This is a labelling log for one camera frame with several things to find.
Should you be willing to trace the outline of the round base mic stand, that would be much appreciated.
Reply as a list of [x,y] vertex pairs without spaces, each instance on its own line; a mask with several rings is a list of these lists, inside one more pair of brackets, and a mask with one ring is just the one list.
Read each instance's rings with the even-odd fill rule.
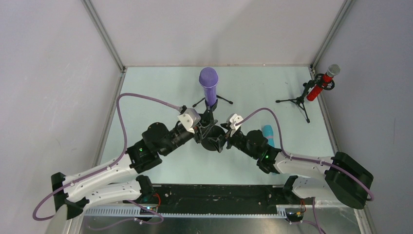
[[[216,109],[217,105],[218,105],[218,101],[212,107],[209,107],[206,100],[205,100],[206,109],[203,113],[213,113],[213,111]],[[201,142],[197,142],[198,144],[201,144],[202,147],[206,150],[208,150],[207,149],[207,144],[208,144],[207,138],[208,137],[218,137],[219,135],[224,135],[225,134],[224,129],[221,126],[218,126],[217,123],[218,123],[218,120],[215,119],[215,125],[212,127],[212,129],[208,133],[207,137],[205,139],[203,139]]]

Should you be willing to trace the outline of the purple microphone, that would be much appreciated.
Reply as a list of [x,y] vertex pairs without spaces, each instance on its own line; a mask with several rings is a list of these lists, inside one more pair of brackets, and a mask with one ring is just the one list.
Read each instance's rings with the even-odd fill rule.
[[206,103],[209,107],[212,107],[217,102],[216,86],[218,82],[218,74],[212,67],[205,67],[200,71],[199,83],[204,90]]

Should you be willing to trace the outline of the black tripod shock-mount stand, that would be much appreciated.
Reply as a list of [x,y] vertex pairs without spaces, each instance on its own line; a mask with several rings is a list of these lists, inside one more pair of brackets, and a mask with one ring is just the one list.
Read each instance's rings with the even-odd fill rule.
[[304,86],[304,91],[303,91],[303,93],[302,93],[299,97],[296,97],[296,98],[293,98],[293,99],[276,100],[275,102],[276,102],[276,103],[291,102],[291,103],[295,104],[297,107],[299,107],[301,110],[304,111],[306,122],[307,122],[307,123],[310,123],[310,119],[309,119],[309,117],[308,117],[307,110],[306,110],[304,104],[305,104],[305,101],[307,100],[307,98],[306,98],[307,95],[311,92],[312,87],[315,85],[315,84],[314,84],[314,80],[315,80],[315,79],[310,80],[310,81],[308,81],[308,82],[306,82],[306,83],[303,84],[303,86]]

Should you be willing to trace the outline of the red glitter microphone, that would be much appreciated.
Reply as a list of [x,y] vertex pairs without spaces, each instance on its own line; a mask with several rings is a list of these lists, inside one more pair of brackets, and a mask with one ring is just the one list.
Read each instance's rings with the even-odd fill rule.
[[327,72],[324,74],[317,74],[314,80],[314,86],[311,92],[307,95],[308,101],[314,101],[316,97],[323,91],[330,91],[335,88],[335,82],[333,78],[337,76],[341,71],[338,64],[332,64],[328,67]]

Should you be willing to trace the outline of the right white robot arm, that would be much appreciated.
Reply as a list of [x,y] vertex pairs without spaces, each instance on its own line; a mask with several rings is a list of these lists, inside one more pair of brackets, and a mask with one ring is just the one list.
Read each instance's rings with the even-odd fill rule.
[[260,130],[245,135],[241,130],[225,132],[218,126],[202,145],[219,153],[235,147],[256,160],[266,174],[290,174],[283,189],[298,198],[337,200],[354,209],[363,209],[374,199],[370,190],[373,175],[344,152],[336,152],[333,157],[295,155],[271,146]]

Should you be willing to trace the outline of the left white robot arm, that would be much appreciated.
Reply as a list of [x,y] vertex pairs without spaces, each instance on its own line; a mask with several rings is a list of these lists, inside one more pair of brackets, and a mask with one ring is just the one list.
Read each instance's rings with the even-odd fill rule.
[[77,175],[56,173],[51,176],[55,209],[67,206],[67,219],[81,215],[87,208],[120,200],[151,197],[150,180],[142,175],[162,163],[162,156],[194,139],[206,139],[217,120],[210,114],[178,116],[169,130],[165,124],[155,122],[142,133],[136,142],[117,158]]

